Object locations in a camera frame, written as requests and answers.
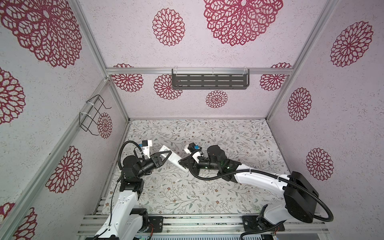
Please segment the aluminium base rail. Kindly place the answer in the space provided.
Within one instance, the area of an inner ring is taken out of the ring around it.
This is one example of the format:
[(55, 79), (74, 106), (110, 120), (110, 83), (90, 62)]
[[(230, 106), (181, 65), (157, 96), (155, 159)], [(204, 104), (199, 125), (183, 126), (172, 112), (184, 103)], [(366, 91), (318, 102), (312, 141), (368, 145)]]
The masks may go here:
[[(149, 215), (149, 233), (158, 235), (209, 235), (241, 234), (246, 232), (249, 223), (242, 215)], [(326, 224), (314, 220), (311, 224), (290, 219), (283, 223), (278, 234), (328, 234)]]

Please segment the white remote control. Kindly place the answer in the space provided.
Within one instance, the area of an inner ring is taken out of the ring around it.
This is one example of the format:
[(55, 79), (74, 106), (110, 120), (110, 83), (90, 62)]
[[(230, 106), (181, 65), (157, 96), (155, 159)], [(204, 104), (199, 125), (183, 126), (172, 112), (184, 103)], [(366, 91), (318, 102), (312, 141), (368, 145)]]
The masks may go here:
[(180, 170), (182, 170), (185, 173), (187, 173), (189, 171), (186, 167), (183, 167), (182, 165), (179, 164), (179, 161), (182, 158), (178, 154), (173, 152), (171, 149), (169, 149), (167, 146), (163, 145), (159, 150), (159, 152), (166, 152), (166, 151), (171, 152), (170, 156), (167, 158), (168, 162), (171, 162), (173, 165), (175, 165), (177, 168), (179, 168)]

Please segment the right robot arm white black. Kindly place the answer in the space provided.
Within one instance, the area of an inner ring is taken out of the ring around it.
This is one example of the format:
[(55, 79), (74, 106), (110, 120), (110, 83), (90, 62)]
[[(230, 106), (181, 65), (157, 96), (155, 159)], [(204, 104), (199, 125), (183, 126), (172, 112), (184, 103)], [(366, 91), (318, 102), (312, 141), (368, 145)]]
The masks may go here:
[(188, 157), (178, 163), (196, 178), (201, 170), (216, 170), (217, 176), (227, 182), (258, 187), (282, 198), (278, 204), (263, 206), (258, 216), (261, 225), (272, 226), (292, 218), (304, 223), (313, 222), (317, 201), (311, 195), (318, 193), (302, 174), (277, 175), (253, 169), (229, 159), (217, 145), (207, 149), (207, 156), (195, 144), (190, 144), (185, 151)]

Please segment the dark metal wall shelf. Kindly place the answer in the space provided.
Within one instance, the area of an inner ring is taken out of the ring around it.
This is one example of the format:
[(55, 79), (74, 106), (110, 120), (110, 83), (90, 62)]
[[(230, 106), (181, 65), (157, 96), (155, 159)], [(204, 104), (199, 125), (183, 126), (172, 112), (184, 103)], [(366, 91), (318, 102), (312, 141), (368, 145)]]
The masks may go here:
[(250, 71), (228, 74), (179, 73), (172, 69), (172, 88), (175, 90), (246, 90), (250, 85)]

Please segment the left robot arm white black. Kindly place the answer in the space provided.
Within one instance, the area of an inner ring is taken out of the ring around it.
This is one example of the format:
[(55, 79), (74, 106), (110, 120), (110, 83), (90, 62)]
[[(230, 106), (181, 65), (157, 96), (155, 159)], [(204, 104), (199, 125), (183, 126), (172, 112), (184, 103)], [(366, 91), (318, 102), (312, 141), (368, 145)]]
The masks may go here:
[(123, 160), (117, 202), (92, 240), (135, 240), (138, 233), (148, 232), (152, 236), (158, 231), (150, 222), (147, 209), (135, 205), (144, 189), (142, 177), (162, 167), (171, 155), (168, 150), (154, 153), (147, 160), (134, 155)]

